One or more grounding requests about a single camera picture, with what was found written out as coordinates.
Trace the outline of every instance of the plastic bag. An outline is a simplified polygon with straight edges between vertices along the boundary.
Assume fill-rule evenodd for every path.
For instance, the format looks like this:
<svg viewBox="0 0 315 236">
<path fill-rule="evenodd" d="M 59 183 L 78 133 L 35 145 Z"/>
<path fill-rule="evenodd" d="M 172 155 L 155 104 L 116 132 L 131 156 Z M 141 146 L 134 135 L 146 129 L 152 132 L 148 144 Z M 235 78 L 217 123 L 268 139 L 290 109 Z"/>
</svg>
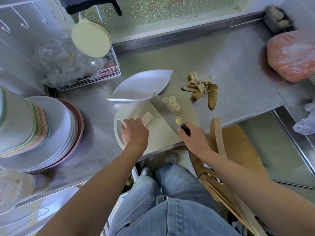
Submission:
<svg viewBox="0 0 315 236">
<path fill-rule="evenodd" d="M 295 83 L 315 74 L 315 31 L 290 31 L 267 42 L 268 64 Z"/>
<path fill-rule="evenodd" d="M 49 87 L 72 86 L 78 79 L 104 69 L 106 58 L 93 58 L 79 51 L 69 35 L 37 46 L 34 63 L 46 73 L 42 83 Z"/>
<path fill-rule="evenodd" d="M 307 118 L 296 123 L 293 130 L 303 135 L 311 135 L 315 133 L 315 103 L 308 103 L 304 108 L 310 113 Z"/>
</svg>

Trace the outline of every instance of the stainless steel countertop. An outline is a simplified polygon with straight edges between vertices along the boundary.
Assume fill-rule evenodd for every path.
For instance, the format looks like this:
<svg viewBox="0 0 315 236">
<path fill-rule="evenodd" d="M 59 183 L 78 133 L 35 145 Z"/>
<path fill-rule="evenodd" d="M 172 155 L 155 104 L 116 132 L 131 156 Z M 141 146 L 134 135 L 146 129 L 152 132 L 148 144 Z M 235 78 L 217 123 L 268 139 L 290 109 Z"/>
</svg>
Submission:
<svg viewBox="0 0 315 236">
<path fill-rule="evenodd" d="M 210 111 L 203 99 L 192 101 L 206 132 L 214 117 L 221 118 L 226 127 L 283 105 L 295 121 L 304 118 L 303 104 L 313 97 L 315 87 L 308 79 L 287 83 L 268 66 L 265 45 L 271 36 L 258 22 L 128 51 L 118 55 L 122 77 L 59 93 L 59 98 L 81 111 L 83 138 L 71 157 L 46 171 L 53 179 L 49 189 L 22 204 L 89 180 L 121 153 L 113 124 L 117 109 L 125 103 L 106 98 L 137 72 L 173 69 L 167 88 L 176 89 L 187 85 L 190 71 L 198 71 L 201 79 L 211 75 L 219 88 L 215 110 Z"/>
</svg>

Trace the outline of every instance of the bag of orange food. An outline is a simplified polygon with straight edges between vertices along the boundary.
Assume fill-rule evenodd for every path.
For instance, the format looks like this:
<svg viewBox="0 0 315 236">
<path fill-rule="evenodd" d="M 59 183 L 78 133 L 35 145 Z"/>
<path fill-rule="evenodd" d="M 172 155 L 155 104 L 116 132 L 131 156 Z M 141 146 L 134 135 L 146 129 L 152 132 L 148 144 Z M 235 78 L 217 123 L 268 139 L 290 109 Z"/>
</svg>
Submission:
<svg viewBox="0 0 315 236">
<path fill-rule="evenodd" d="M 267 42 L 268 64 L 284 79 L 295 83 L 315 74 L 315 31 L 295 30 Z"/>
</svg>

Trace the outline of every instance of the stack of plates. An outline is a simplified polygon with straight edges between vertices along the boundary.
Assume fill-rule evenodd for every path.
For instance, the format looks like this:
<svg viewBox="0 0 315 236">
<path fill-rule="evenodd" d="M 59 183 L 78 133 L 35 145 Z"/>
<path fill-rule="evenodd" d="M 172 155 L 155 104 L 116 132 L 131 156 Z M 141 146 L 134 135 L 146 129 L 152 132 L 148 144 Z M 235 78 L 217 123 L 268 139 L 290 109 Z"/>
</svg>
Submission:
<svg viewBox="0 0 315 236">
<path fill-rule="evenodd" d="M 0 157 L 12 157 L 38 147 L 48 135 L 45 111 L 0 88 Z"/>
<path fill-rule="evenodd" d="M 45 110 L 49 136 L 44 143 L 31 151 L 10 158 L 0 158 L 0 167 L 3 169 L 29 172 L 50 168 L 67 158 L 81 140 L 83 119 L 79 110 L 71 103 L 47 96 L 27 99 Z"/>
</svg>

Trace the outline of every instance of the frosted glass window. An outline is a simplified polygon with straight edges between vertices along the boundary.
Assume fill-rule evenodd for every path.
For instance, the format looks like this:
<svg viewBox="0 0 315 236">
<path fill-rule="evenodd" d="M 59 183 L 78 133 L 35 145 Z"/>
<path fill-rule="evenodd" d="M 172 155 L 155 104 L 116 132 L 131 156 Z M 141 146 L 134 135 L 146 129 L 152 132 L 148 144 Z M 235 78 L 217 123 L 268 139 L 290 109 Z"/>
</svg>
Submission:
<svg viewBox="0 0 315 236">
<path fill-rule="evenodd" d="M 99 5 L 104 24 L 96 8 L 83 12 L 90 21 L 103 25 L 106 30 L 123 30 L 147 24 L 191 18 L 209 11 L 229 11 L 238 8 L 240 0 L 116 0 L 123 12 L 118 16 L 112 4 Z"/>
</svg>

